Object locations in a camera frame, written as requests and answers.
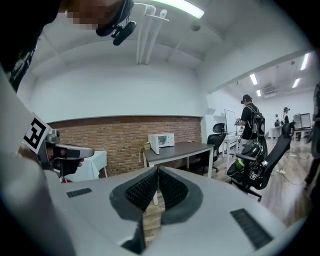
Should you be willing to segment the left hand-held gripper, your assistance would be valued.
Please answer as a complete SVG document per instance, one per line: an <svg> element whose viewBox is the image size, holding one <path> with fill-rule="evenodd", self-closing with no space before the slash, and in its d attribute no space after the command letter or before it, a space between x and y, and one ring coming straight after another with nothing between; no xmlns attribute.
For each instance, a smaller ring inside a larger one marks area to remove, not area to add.
<svg viewBox="0 0 320 256"><path fill-rule="evenodd" d="M52 129L34 112L31 123L22 140L22 157L38 164L43 170L61 173L54 168L54 159L81 160L92 157L95 150L71 144L58 144L60 133Z"/></svg>

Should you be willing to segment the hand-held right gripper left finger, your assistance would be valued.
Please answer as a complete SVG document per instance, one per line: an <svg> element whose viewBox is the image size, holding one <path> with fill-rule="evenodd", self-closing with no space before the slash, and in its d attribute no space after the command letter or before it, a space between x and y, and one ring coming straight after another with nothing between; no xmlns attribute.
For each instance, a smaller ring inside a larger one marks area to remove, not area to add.
<svg viewBox="0 0 320 256"><path fill-rule="evenodd" d="M135 254L142 254L146 249L143 231L143 213L153 200L158 190L159 172L157 167L116 186L110 193L109 200L118 216L136 224L133 238L121 246Z"/></svg>

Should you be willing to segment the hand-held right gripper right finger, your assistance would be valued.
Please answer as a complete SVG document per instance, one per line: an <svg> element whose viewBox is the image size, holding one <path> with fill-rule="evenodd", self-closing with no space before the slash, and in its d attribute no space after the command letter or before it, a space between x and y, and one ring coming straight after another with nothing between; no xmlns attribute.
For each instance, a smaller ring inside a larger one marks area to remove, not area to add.
<svg viewBox="0 0 320 256"><path fill-rule="evenodd" d="M158 177L165 205L161 224L175 225L189 220L202 205L203 192L200 187L163 166L158 168Z"/></svg>

